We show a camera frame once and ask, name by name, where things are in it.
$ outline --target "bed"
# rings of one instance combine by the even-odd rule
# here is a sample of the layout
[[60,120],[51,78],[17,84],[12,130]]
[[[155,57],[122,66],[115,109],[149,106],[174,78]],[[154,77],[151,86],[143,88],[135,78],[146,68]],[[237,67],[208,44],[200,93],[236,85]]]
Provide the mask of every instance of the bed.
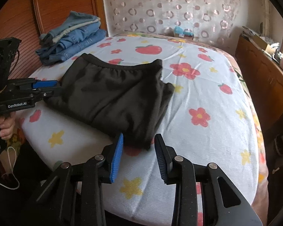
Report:
[[[217,163],[266,225],[268,170],[263,137],[232,56],[190,40],[129,33],[107,37],[64,63],[40,67],[30,77],[59,80],[82,53],[129,66],[162,59],[161,79],[172,83],[175,92],[157,133],[193,163]],[[53,170],[64,161],[86,162],[111,143],[107,135],[44,102],[19,111],[17,117],[26,139]],[[197,193],[201,226],[199,185]],[[103,185],[107,211],[144,225],[170,225],[174,196],[175,186],[165,185],[160,177],[153,146],[149,151],[125,147],[116,182]]]

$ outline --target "folded black garment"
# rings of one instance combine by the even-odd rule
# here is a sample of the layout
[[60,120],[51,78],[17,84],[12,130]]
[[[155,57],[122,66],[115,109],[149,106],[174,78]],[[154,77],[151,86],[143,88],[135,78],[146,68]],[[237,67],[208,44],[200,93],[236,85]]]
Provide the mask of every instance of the folded black garment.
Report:
[[162,60],[121,66],[82,54],[61,79],[62,95],[46,102],[124,144],[149,149],[174,91],[161,78]]

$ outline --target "white cable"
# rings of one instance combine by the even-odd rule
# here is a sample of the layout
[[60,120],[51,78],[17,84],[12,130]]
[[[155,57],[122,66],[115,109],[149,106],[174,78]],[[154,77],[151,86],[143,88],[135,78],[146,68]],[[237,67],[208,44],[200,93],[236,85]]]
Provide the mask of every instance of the white cable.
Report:
[[[12,148],[14,150],[14,152],[15,152],[15,161],[14,161],[13,167],[11,167],[11,159],[9,157],[9,148]],[[5,186],[5,185],[3,185],[1,183],[0,183],[0,185],[3,186],[4,188],[15,190],[15,189],[18,189],[20,187],[20,182],[14,175],[14,167],[15,167],[15,163],[16,163],[16,160],[17,160],[17,152],[16,152],[16,150],[12,146],[9,146],[7,151],[8,151],[8,162],[9,162],[10,168],[11,168],[11,174],[14,176],[14,178],[18,182],[18,186],[16,188],[10,188],[10,187],[7,187],[7,186]]]

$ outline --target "human hand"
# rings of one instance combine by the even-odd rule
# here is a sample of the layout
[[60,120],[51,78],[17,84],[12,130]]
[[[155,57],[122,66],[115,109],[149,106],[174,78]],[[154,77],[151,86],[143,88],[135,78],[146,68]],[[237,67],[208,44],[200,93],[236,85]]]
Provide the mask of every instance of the human hand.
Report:
[[0,116],[0,137],[3,140],[8,140],[13,135],[15,127],[16,112],[11,112],[8,118]]

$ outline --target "sheer curtain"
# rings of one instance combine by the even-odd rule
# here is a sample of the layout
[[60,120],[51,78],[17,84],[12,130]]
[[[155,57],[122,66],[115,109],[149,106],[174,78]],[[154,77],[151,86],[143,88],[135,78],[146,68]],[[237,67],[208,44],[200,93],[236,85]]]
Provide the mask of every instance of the sheer curtain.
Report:
[[224,44],[239,13],[240,0],[108,0],[113,34],[126,31],[173,34],[176,25],[195,39]]

